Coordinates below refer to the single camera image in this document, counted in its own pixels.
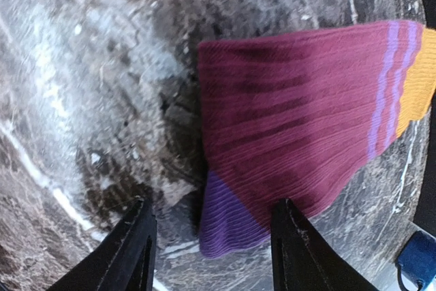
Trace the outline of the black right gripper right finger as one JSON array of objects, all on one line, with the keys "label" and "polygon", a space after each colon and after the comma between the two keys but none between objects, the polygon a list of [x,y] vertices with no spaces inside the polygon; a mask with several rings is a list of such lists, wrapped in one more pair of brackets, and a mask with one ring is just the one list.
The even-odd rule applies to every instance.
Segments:
[{"label": "black right gripper right finger", "polygon": [[270,225],[275,290],[376,290],[324,240],[289,199],[280,200]]}]

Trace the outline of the maroon purple orange sock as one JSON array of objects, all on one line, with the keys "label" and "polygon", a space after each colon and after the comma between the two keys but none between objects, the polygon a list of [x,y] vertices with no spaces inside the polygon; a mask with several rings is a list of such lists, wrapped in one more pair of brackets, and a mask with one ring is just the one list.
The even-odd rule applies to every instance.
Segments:
[{"label": "maroon purple orange sock", "polygon": [[327,209],[435,92],[435,31],[410,20],[298,31],[198,48],[208,176],[200,251],[256,247],[273,207]]}]

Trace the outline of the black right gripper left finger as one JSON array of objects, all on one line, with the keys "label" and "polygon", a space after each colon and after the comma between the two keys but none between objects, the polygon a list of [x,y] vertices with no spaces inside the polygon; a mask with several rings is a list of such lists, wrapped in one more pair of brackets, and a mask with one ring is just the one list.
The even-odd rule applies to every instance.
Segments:
[{"label": "black right gripper left finger", "polygon": [[99,246],[50,290],[152,290],[157,221],[152,204],[139,200]]}]

